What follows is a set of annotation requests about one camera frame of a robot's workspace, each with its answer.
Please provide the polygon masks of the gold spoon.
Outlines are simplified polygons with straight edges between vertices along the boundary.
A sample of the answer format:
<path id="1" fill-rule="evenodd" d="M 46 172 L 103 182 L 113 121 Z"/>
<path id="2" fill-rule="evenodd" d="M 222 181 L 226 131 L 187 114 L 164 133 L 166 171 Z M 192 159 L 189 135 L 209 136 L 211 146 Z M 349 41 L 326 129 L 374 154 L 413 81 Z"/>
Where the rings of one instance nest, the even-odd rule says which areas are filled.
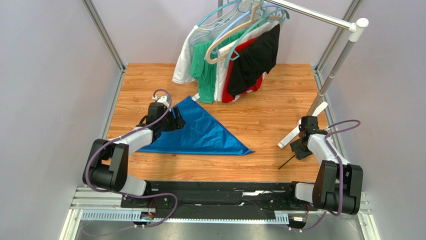
<path id="1" fill-rule="evenodd" d="M 294 154 L 293 156 L 291 156 L 288 160 L 286 160 L 283 164 L 281 164 L 279 167 L 278 167 L 278 170 L 281 170 L 286 164 L 288 164 L 293 158 L 295 158 L 296 157 L 296 155 Z"/>

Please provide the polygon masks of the red t-shirt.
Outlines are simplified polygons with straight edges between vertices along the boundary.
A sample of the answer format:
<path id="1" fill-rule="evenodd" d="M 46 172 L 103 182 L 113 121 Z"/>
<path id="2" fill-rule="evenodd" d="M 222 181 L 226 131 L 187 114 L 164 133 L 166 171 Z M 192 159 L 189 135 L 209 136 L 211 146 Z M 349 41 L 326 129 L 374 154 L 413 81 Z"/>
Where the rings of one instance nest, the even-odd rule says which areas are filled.
<path id="1" fill-rule="evenodd" d="M 225 79 L 222 102 L 227 104 L 236 101 L 241 95 L 256 92 L 261 88 L 266 72 L 244 70 L 240 64 L 242 57 L 229 61 Z"/>

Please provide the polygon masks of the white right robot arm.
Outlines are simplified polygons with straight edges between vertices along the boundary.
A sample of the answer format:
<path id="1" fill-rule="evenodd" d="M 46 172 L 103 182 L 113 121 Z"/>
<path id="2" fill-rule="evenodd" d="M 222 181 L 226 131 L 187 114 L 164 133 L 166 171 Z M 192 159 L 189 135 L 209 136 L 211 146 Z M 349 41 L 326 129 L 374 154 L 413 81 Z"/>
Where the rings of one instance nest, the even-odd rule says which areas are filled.
<path id="1" fill-rule="evenodd" d="M 356 215 L 361 205 L 362 167 L 349 163 L 338 152 L 331 143 L 332 133 L 320 129 L 316 116 L 302 117 L 298 129 L 298 139 L 290 144 L 296 159 L 313 155 L 320 168 L 314 183 L 291 183 L 293 198 L 336 216 Z"/>

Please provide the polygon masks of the blue plastic hanger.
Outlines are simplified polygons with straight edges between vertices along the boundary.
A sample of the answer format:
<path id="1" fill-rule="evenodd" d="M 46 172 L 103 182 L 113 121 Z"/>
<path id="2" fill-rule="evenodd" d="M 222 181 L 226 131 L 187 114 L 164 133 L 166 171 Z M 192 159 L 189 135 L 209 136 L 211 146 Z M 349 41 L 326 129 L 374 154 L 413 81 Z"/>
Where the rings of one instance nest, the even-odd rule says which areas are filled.
<path id="1" fill-rule="evenodd" d="M 207 25 L 196 25 L 187 37 L 187 46 L 192 56 L 196 44 L 215 40 L 228 26 L 232 29 L 240 23 L 244 23 L 250 19 L 251 12 L 245 10 L 243 12 L 230 11 L 221 19 L 215 20 Z"/>

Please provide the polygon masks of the teal plastic hanger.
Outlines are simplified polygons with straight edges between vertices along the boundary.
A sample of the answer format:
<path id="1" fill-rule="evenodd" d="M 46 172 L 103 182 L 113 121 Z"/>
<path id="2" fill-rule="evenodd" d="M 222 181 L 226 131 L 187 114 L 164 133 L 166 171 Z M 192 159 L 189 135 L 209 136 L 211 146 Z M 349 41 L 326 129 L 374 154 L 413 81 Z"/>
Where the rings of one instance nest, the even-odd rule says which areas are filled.
<path id="1" fill-rule="evenodd" d="M 246 28 L 224 40 L 218 46 L 218 49 L 214 50 L 212 54 L 216 54 L 216 58 L 219 58 L 219 61 L 223 58 L 226 58 L 225 66 L 228 67 L 229 62 L 236 59 L 236 57 L 233 57 L 232 54 L 236 52 L 236 48 L 239 44 L 245 43 L 250 39 L 260 36 L 262 33 L 271 30 L 274 26 L 275 24 L 273 21 L 268 20 L 254 26 L 254 28 L 251 30 Z"/>

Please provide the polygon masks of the teal hanger left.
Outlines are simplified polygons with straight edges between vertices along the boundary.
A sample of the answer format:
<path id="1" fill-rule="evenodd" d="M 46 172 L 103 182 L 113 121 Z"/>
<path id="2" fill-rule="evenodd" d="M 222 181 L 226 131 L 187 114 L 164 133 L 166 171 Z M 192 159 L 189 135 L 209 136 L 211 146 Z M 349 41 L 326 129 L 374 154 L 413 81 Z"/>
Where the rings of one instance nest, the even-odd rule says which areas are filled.
<path id="1" fill-rule="evenodd" d="M 213 15 L 217 15 L 219 18 L 223 16 L 223 9 L 235 5 L 235 4 L 239 4 L 241 1 L 240 0 L 228 0 L 226 3 L 224 3 L 223 0 L 219 0 L 217 5 L 218 7 L 211 11 L 209 14 L 207 14 L 204 18 L 202 18 L 198 23 L 197 26 L 201 26 L 206 20 L 208 20 L 210 17 L 212 17 Z"/>

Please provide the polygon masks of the green t-shirt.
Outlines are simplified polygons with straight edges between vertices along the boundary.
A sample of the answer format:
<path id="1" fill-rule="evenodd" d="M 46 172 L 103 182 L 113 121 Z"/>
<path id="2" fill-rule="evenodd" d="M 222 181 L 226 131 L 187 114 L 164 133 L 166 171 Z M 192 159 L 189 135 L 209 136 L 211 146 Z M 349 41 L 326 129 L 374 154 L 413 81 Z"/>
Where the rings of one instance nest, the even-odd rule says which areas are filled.
<path id="1" fill-rule="evenodd" d="M 198 83 L 198 101 L 211 104 L 222 102 L 228 67 L 226 58 L 217 63 L 209 64 L 205 60 L 205 54 L 214 40 L 198 43 L 194 47 L 190 76 Z"/>

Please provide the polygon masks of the black t-shirt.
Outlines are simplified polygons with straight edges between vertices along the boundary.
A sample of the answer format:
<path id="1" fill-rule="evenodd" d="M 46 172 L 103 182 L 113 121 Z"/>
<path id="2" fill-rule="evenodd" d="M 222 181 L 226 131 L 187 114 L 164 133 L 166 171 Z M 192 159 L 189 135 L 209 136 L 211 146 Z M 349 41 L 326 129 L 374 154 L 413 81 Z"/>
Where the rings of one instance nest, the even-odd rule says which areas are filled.
<path id="1" fill-rule="evenodd" d="M 232 56 L 236 59 L 241 57 L 240 64 L 244 70 L 268 74 L 277 63 L 280 31 L 281 25 L 279 28 L 275 27 L 263 33 L 251 44 L 243 44 L 242 47 L 237 46 L 236 52 L 239 56 L 237 57 L 235 53 Z"/>

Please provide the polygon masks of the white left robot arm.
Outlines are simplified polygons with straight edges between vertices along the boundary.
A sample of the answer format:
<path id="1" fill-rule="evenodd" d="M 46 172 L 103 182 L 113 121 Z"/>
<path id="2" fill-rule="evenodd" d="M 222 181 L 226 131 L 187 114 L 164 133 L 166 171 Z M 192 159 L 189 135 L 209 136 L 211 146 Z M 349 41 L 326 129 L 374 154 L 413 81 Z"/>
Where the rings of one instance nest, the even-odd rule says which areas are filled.
<path id="1" fill-rule="evenodd" d="M 129 157 L 153 144 L 164 132 L 180 130 L 185 121 L 169 94 L 153 96 L 148 113 L 130 132 L 112 139 L 96 139 L 83 171 L 82 181 L 97 192 L 112 192 L 132 198 L 147 198 L 151 183 L 128 173 Z"/>

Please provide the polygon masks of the white t-shirt middle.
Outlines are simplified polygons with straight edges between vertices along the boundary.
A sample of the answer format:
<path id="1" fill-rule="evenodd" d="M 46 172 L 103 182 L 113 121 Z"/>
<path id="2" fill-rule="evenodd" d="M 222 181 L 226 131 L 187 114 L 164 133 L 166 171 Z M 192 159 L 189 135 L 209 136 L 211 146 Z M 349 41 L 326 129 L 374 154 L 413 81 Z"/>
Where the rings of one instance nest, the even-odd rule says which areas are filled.
<path id="1" fill-rule="evenodd" d="M 271 31 L 273 28 L 279 28 L 277 22 L 266 22 L 261 26 L 256 26 L 247 35 L 244 30 L 236 32 L 227 37 L 218 45 L 218 53 L 212 53 L 210 56 L 214 59 L 216 57 L 227 56 L 231 48 L 242 37 L 238 47 L 243 44 L 251 44 L 257 37 L 264 33 Z M 222 102 L 224 87 L 226 85 L 228 73 L 230 73 L 231 65 L 226 67 L 226 58 L 220 59 L 217 63 L 209 64 L 205 59 L 205 54 L 208 48 L 213 43 L 212 40 L 197 43 L 194 46 L 193 59 L 190 67 L 190 76 L 198 83 L 198 97 L 196 101 L 200 103 L 211 104 L 213 102 Z"/>

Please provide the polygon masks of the blue cloth napkin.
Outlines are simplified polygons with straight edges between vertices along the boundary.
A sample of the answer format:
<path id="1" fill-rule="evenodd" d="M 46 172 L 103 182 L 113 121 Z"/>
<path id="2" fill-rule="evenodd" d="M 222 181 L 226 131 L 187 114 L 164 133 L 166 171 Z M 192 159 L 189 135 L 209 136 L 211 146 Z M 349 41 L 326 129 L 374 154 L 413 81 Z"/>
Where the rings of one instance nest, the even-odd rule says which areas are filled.
<path id="1" fill-rule="evenodd" d="M 159 139 L 138 149 L 138 152 L 227 156 L 244 156 L 254 152 L 190 96 L 176 106 L 185 121 L 184 127 L 163 132 Z"/>

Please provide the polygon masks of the white t-shirt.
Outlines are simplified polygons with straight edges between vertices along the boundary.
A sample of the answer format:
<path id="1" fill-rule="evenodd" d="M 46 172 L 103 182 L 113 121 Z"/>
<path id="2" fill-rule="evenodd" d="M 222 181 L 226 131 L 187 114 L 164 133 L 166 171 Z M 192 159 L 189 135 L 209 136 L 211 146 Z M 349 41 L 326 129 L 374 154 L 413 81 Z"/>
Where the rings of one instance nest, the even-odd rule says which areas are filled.
<path id="1" fill-rule="evenodd" d="M 256 26 L 247 35 L 244 30 L 236 32 L 227 37 L 218 45 L 218 53 L 212 53 L 210 56 L 214 59 L 216 57 L 227 56 L 231 48 L 242 37 L 238 47 L 243 44 L 251 44 L 257 37 L 264 33 L 271 31 L 273 28 L 279 28 L 277 22 L 266 22 L 261 26 Z M 212 40 L 197 43 L 194 46 L 193 59 L 190 67 L 190 76 L 198 83 L 198 97 L 196 101 L 200 103 L 211 104 L 213 102 L 222 102 L 224 87 L 226 85 L 228 73 L 230 73 L 231 65 L 226 67 L 226 58 L 220 59 L 217 63 L 209 64 L 205 59 L 205 54 L 208 48 L 213 43 Z"/>
<path id="2" fill-rule="evenodd" d="M 183 43 L 172 77 L 172 81 L 177 84 L 184 84 L 195 81 L 195 79 L 191 77 L 191 65 L 193 61 L 194 52 L 191 55 L 190 50 L 187 46 L 187 37 Z"/>

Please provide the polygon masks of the white t-shirt left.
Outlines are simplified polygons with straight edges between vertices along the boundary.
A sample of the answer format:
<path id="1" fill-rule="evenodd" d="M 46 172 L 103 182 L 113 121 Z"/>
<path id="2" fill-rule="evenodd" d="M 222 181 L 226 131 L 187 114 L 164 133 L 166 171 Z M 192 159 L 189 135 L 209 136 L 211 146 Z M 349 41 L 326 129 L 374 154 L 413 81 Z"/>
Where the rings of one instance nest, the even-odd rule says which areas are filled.
<path id="1" fill-rule="evenodd" d="M 191 55 L 190 50 L 187 46 L 187 37 L 183 43 L 172 77 L 172 81 L 177 84 L 184 84 L 195 81 L 195 79 L 191 77 L 191 65 L 193 61 L 194 52 Z"/>

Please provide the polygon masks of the white clothes rack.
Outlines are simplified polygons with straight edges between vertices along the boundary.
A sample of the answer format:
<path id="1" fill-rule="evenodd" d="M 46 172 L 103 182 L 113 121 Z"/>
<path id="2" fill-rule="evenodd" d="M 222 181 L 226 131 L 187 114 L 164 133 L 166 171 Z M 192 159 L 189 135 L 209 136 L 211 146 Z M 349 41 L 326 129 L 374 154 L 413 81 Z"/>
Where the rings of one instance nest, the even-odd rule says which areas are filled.
<path id="1" fill-rule="evenodd" d="M 313 19 L 325 22 L 332 26 L 336 27 L 332 38 L 330 39 L 327 47 L 325 48 L 323 54 L 321 55 L 319 62 L 314 68 L 315 76 L 320 78 L 320 74 L 322 73 L 323 68 L 326 66 L 327 61 L 329 60 L 331 54 L 335 50 L 337 43 L 343 37 L 345 32 L 349 33 L 348 40 L 342 49 L 339 57 L 337 58 L 334 66 L 330 70 L 326 80 L 317 83 L 317 87 L 319 88 L 318 93 L 313 101 L 310 109 L 308 110 L 308 115 L 318 116 L 321 112 L 326 109 L 326 105 L 323 103 L 324 96 L 326 95 L 327 90 L 338 74 L 341 66 L 352 50 L 353 46 L 360 39 L 364 30 L 369 26 L 369 20 L 367 18 L 359 18 L 355 22 L 353 22 L 353 18 L 355 13 L 359 9 L 362 1 L 361 0 L 352 0 L 343 15 L 342 19 L 297 5 L 295 3 L 291 3 L 285 0 L 271 0 L 270 3 L 277 5 L 278 7 L 284 7 L 287 10 L 291 10 L 296 13 L 300 13 L 302 15 L 311 17 Z"/>

